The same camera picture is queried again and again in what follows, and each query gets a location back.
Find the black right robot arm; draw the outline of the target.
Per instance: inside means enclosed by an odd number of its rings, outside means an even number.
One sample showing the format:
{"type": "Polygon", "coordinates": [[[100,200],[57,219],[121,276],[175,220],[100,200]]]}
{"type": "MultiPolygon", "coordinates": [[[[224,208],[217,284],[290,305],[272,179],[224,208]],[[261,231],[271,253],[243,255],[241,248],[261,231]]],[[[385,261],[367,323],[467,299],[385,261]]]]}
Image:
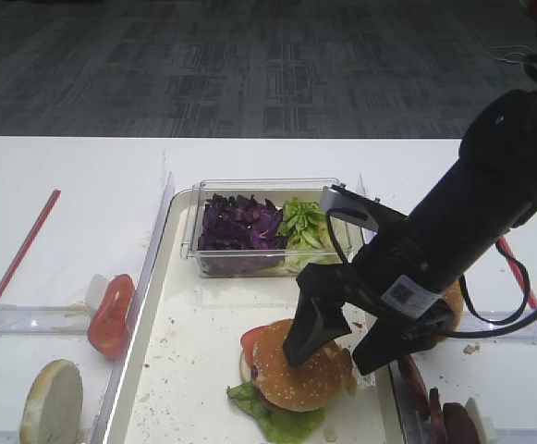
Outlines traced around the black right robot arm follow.
{"type": "Polygon", "coordinates": [[[408,214],[341,185],[323,189],[321,209],[373,232],[352,259],[307,265],[283,344],[287,362],[307,362],[350,328],[351,304],[375,317],[352,358],[362,374],[451,338],[454,312],[442,293],[510,229],[537,213],[537,92],[510,91],[466,131],[457,162],[408,214]]]}

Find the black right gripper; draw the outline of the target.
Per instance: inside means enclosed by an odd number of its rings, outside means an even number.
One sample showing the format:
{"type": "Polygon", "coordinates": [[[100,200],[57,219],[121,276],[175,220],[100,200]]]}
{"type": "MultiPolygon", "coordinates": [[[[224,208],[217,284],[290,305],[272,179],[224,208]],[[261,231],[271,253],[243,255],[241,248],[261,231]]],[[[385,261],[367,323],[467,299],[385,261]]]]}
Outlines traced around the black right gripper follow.
{"type": "Polygon", "coordinates": [[[298,275],[300,296],[283,342],[287,363],[300,366],[331,340],[351,333],[350,303],[377,321],[352,352],[362,376],[414,352],[428,351],[454,331],[441,293],[456,281],[456,219],[409,216],[381,227],[350,263],[309,264],[298,275]]]}

